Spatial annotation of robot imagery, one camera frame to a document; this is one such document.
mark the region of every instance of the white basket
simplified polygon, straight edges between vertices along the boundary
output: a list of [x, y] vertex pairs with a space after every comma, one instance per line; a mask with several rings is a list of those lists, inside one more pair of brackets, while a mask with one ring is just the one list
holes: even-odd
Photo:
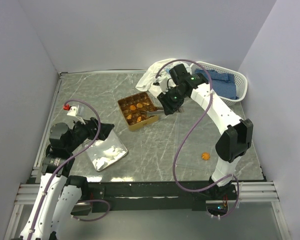
[[[207, 70], [216, 70], [218, 73], [224, 74], [224, 73], [229, 73], [229, 74], [233, 74], [234, 75], [234, 83], [236, 86], [236, 96], [238, 97], [238, 99], [229, 99], [223, 96], [220, 96], [220, 98], [225, 102], [225, 104], [227, 104], [228, 106], [232, 106], [235, 103], [240, 102], [242, 99], [245, 98], [246, 93], [247, 93], [247, 88], [248, 88], [248, 80], [246, 79], [245, 76], [243, 76], [241, 73], [237, 72], [237, 71], [232, 71], [230, 69], [221, 67], [221, 66], [217, 66], [217, 65], [213, 65], [210, 63], [206, 63], [203, 61], [197, 61], [198, 64], [201, 64], [205, 69]], [[192, 63], [190, 65], [192, 73], [195, 72], [196, 69], [200, 69], [200, 67], [198, 67], [197, 65], [195, 65], [194, 63]]]

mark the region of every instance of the red clip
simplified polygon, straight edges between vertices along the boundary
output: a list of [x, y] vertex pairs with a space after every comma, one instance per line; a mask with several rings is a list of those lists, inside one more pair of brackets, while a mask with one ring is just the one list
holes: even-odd
[[69, 111], [69, 110], [70, 110], [70, 108], [71, 108], [71, 106], [70, 106], [69, 104], [67, 104], [67, 105], [63, 105], [63, 110], [67, 110], [67, 111]]

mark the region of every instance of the marble surface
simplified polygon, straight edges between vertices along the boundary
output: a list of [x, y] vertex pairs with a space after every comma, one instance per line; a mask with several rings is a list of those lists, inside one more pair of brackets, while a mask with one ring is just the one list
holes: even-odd
[[[137, 131], [129, 131], [122, 117], [117, 101], [138, 93], [135, 88], [142, 73], [69, 73], [61, 77], [52, 124], [64, 122], [71, 128], [72, 120], [62, 109], [68, 99], [81, 99], [91, 104], [99, 113], [101, 122], [112, 123], [128, 154], [101, 172], [97, 172], [83, 153], [79, 155], [71, 169], [71, 175], [87, 177], [89, 182], [156, 182], [173, 181], [172, 162], [178, 145], [183, 137], [203, 113], [191, 99], [184, 103], [184, 113], [162, 115], [160, 120]], [[157, 106], [160, 103], [152, 97]], [[231, 109], [244, 118], [240, 103]], [[85, 110], [84, 118], [93, 117]], [[215, 144], [220, 134], [212, 120], [206, 116], [192, 132], [181, 150], [177, 161], [177, 177], [182, 181], [204, 181], [212, 175], [218, 155]], [[211, 159], [204, 161], [201, 154], [208, 152]], [[236, 167], [240, 180], [262, 180], [263, 174], [256, 150], [252, 146]]]

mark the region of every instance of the white towel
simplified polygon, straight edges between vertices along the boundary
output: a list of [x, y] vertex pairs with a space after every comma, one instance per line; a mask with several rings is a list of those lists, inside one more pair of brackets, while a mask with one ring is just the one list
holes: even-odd
[[[145, 74], [140, 78], [139, 82], [135, 86], [136, 89], [142, 92], [149, 91], [153, 96], [157, 97], [161, 92], [165, 92], [167, 90], [167, 81], [170, 79], [169, 70], [173, 68], [176, 65], [183, 64], [186, 68], [186, 70], [192, 74], [191, 67], [182, 62], [182, 61], [176, 61], [173, 62], [167, 66], [165, 66], [164, 69], [160, 72], [160, 76], [156, 79], [156, 74], [159, 71], [159, 69], [166, 63], [175, 60], [175, 58], [169, 58], [164, 59], [161, 61], [157, 61], [154, 64], [152, 64], [148, 70], [145, 72]], [[153, 83], [158, 82], [160, 86], [153, 85]], [[169, 87], [174, 87], [175, 84], [172, 80], [169, 81]]]

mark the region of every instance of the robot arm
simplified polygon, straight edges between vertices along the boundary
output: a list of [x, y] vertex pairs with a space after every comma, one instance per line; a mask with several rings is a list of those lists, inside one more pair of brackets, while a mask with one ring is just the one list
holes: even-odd
[[[233, 175], [237, 163], [251, 146], [252, 122], [236, 115], [213, 90], [211, 91], [209, 81], [201, 73], [190, 75], [183, 64], [173, 67], [169, 72], [176, 86], [157, 97], [164, 113], [169, 115], [176, 112], [186, 97], [193, 99], [206, 110], [212, 95], [212, 104], [207, 114], [217, 126], [221, 137], [215, 145], [219, 157], [211, 179], [216, 182], [229, 174]], [[223, 187], [231, 180], [232, 178], [228, 177], [217, 185]]]
[[[50, 129], [50, 145], [46, 149], [46, 156], [42, 161], [42, 176], [40, 190], [36, 197], [30, 217], [17, 240], [56, 240], [60, 224], [70, 217], [78, 200], [88, 200], [89, 186], [86, 177], [69, 176], [74, 160], [64, 165], [56, 176], [49, 180], [54, 171], [63, 164], [72, 152], [86, 139], [93, 139], [98, 130], [98, 121], [95, 118], [82, 118], [83, 107], [67, 106], [67, 115], [77, 120], [73, 128], [66, 123], [57, 123]], [[114, 128], [113, 124], [101, 123], [98, 139], [105, 140]], [[38, 206], [41, 205], [37, 220], [32, 228]]]

